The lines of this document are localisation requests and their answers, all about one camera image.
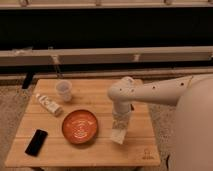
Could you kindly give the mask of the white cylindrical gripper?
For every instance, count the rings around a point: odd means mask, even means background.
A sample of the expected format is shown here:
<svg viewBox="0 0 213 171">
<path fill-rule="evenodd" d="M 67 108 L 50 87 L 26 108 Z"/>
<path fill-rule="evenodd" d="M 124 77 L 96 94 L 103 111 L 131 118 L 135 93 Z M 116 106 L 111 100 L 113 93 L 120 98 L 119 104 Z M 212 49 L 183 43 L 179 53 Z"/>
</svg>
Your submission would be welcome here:
<svg viewBox="0 0 213 171">
<path fill-rule="evenodd" d="M 118 114 L 126 114 L 125 115 L 125 132 L 127 133 L 130 118 L 131 118 L 131 104 L 129 102 L 114 102 L 114 111 L 113 113 L 113 125 L 112 129 L 119 129 L 119 116 Z"/>
</svg>

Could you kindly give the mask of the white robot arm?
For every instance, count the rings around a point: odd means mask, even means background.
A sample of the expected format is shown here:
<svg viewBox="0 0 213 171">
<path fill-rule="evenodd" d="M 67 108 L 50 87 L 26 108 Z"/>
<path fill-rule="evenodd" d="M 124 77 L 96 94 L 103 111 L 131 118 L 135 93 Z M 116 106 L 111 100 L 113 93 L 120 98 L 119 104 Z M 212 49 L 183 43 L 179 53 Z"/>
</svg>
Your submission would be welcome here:
<svg viewBox="0 0 213 171">
<path fill-rule="evenodd" d="M 173 105 L 169 171 L 213 171 L 213 74 L 135 85 L 123 77 L 108 89 L 113 116 L 130 116 L 133 101 Z"/>
</svg>

